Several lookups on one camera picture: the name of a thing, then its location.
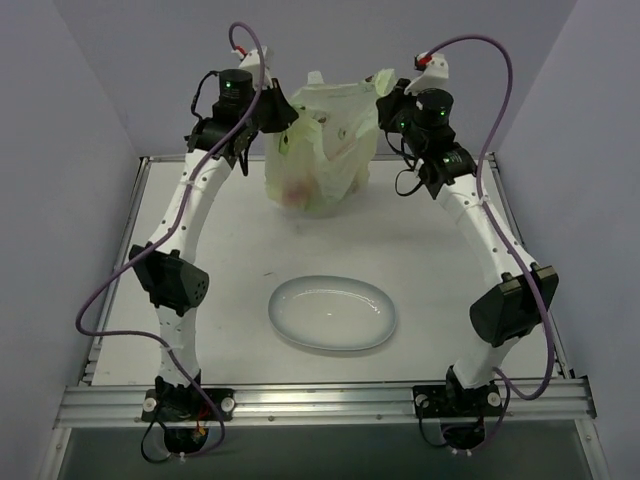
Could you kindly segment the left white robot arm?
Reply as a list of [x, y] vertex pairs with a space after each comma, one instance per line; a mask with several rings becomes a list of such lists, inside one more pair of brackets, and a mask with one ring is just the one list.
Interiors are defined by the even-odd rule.
[[179, 419], [202, 405], [191, 387], [201, 369], [196, 354], [196, 314], [209, 288], [197, 267], [199, 238], [213, 201], [234, 168], [248, 169], [248, 150], [258, 134], [281, 133], [298, 118], [267, 69], [239, 67], [217, 73], [219, 98], [186, 136], [182, 173], [160, 225], [145, 245], [129, 252], [148, 294], [163, 341], [158, 384], [171, 389], [165, 405]]

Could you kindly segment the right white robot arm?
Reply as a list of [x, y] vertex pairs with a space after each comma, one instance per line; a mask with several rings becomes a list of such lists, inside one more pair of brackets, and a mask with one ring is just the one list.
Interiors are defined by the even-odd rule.
[[510, 350], [542, 322], [559, 279], [542, 267], [493, 210], [481, 169], [455, 139], [449, 124], [453, 97], [439, 88], [419, 92], [401, 78], [376, 102], [385, 135], [401, 137], [401, 155], [421, 186], [450, 216], [478, 259], [487, 291], [469, 308], [476, 338], [471, 350], [452, 366], [456, 380], [444, 388], [455, 412], [480, 400], [480, 387], [494, 378]]

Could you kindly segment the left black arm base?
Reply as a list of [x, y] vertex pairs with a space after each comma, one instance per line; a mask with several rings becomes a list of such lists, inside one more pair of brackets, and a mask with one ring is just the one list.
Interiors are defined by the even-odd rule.
[[202, 392], [204, 395], [192, 385], [171, 386], [161, 377], [146, 392], [141, 420], [162, 429], [163, 446], [169, 454], [209, 453], [224, 441], [236, 392], [214, 387], [203, 387]]

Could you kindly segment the translucent plastic bag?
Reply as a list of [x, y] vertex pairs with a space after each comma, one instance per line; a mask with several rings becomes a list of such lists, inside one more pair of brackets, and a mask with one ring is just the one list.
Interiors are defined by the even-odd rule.
[[376, 101], [395, 83], [393, 69], [346, 84], [309, 72], [289, 99], [298, 119], [265, 136], [267, 197], [286, 211], [324, 216], [364, 189], [378, 150]]

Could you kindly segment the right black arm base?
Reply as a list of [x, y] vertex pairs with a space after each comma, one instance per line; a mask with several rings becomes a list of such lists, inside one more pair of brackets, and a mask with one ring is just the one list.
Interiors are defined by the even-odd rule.
[[[488, 384], [464, 388], [453, 367], [447, 370], [443, 384], [412, 387], [414, 413], [422, 440], [435, 449], [450, 449], [453, 454], [471, 456], [496, 432], [506, 415], [510, 393], [503, 398], [494, 380]], [[440, 439], [430, 439], [424, 422], [439, 420]]]

